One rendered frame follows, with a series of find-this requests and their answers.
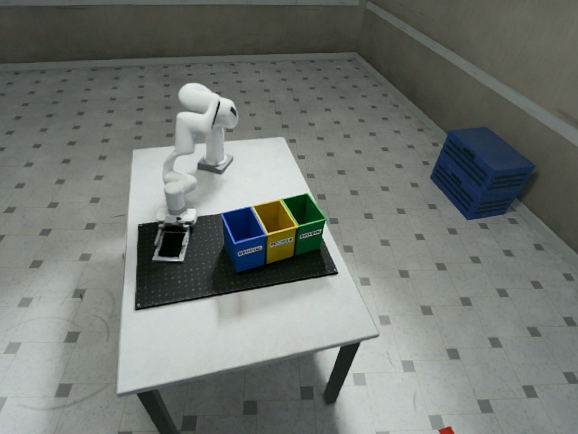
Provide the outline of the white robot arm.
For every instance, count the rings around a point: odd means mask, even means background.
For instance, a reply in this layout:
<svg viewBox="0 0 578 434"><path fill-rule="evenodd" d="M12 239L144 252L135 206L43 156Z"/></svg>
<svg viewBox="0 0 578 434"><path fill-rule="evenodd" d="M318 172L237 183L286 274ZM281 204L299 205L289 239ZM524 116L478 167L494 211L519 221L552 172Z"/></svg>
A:
<svg viewBox="0 0 578 434"><path fill-rule="evenodd" d="M206 136L207 157L205 154L204 161L212 166L226 163L222 127L234 128L238 122L233 102L220 98L202 85L194 83L185 85L179 92L179 101L190 110L206 114L182 112L176 118L175 148L163 166L164 194L170 213L170 216L166 216L166 223L178 223L178 220L182 220L180 215L189 209L189 206L185 205L184 196L197 184L195 177L174 171L176 159L193 154L196 135L200 135Z"/></svg>

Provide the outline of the blue bin with label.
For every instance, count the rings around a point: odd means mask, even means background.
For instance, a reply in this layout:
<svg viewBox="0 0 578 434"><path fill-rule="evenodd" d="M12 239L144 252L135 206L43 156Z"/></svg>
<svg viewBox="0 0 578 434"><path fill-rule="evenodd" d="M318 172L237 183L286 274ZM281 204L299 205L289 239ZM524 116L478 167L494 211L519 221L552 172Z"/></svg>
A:
<svg viewBox="0 0 578 434"><path fill-rule="evenodd" d="M236 273L264 265L267 235L252 207L220 214L223 220L224 244Z"/></svg>

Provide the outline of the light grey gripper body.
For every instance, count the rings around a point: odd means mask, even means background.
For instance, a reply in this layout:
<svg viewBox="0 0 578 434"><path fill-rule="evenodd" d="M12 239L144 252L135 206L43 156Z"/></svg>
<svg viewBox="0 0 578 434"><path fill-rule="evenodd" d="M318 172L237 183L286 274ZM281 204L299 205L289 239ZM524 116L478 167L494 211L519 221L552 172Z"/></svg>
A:
<svg viewBox="0 0 578 434"><path fill-rule="evenodd" d="M156 219L158 224L163 224L165 221L165 216L170 216L167 208L160 208L157 212ZM186 209L180 217L182 220L178 220L178 222L185 222L186 225L193 226L196 223L197 215L195 209ZM190 223L192 222L192 223ZM178 223L172 223L172 225L178 225Z"/></svg>

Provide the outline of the yellow recycle bin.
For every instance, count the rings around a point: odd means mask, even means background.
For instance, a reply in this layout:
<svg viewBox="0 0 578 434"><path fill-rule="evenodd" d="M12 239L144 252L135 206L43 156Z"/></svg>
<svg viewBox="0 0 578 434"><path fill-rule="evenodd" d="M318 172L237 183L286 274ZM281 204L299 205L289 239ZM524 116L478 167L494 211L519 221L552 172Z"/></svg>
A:
<svg viewBox="0 0 578 434"><path fill-rule="evenodd" d="M292 257L298 226L281 199L251 207L267 235L264 253L266 263Z"/></svg>

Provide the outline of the green bin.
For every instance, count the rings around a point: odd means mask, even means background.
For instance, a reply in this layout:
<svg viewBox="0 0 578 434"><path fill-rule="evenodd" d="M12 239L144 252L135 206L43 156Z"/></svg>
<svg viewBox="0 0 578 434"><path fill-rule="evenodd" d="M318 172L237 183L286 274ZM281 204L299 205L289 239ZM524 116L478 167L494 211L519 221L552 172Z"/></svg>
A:
<svg viewBox="0 0 578 434"><path fill-rule="evenodd" d="M327 218L309 193L281 199L298 226L295 233L294 254L319 249Z"/></svg>

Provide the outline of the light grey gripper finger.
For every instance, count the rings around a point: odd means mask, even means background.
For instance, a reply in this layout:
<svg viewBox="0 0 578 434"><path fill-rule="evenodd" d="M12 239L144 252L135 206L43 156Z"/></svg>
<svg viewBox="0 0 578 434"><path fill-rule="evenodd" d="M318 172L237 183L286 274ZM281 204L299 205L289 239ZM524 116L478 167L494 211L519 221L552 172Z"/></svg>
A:
<svg viewBox="0 0 578 434"><path fill-rule="evenodd" d="M162 231L162 229L165 228L165 226L172 226L172 223L165 223L165 221L164 221L163 224L159 224L159 225L158 225L159 231L158 231L158 234L157 234L155 243L154 243L154 245L157 246L157 247L159 246L159 243L160 243L160 240L161 240L161 238L160 238L161 231Z"/></svg>
<svg viewBox="0 0 578 434"><path fill-rule="evenodd" d="M189 231L190 231L189 225L186 225L185 222L178 222L178 226L183 227L183 229L187 230L186 236L184 237L183 243L182 243L182 247L186 247L188 235L189 235Z"/></svg>

